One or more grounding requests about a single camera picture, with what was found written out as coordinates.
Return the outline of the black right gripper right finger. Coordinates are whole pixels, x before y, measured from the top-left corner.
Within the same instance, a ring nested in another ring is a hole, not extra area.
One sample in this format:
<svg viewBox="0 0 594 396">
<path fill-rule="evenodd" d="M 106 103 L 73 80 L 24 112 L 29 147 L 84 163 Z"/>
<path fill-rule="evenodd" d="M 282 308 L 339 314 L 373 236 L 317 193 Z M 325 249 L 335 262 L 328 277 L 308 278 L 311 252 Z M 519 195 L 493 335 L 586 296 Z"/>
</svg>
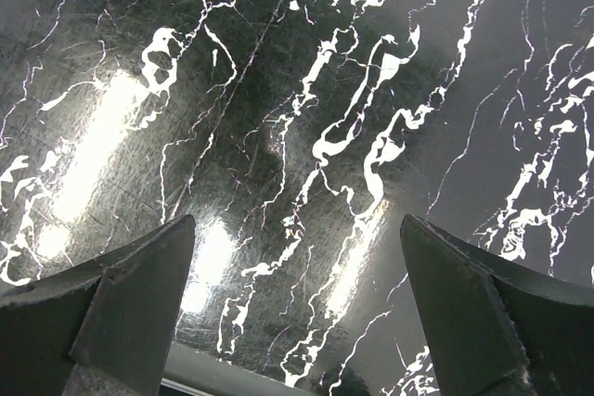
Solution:
<svg viewBox="0 0 594 396">
<path fill-rule="evenodd" d="M 590 395 L 593 290 L 408 214 L 408 278 L 444 395 Z"/>
</svg>

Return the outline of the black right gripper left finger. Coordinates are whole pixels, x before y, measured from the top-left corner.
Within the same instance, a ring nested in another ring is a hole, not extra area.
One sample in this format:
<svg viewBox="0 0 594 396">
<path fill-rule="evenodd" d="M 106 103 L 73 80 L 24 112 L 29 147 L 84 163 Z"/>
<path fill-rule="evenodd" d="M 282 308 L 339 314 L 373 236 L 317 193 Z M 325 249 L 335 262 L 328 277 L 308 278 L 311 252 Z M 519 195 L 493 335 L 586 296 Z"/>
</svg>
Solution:
<svg viewBox="0 0 594 396">
<path fill-rule="evenodd" d="M 1 392 L 59 395 L 80 365 L 155 395 L 195 243 L 184 215 L 141 238 L 1 295 Z"/>
</svg>

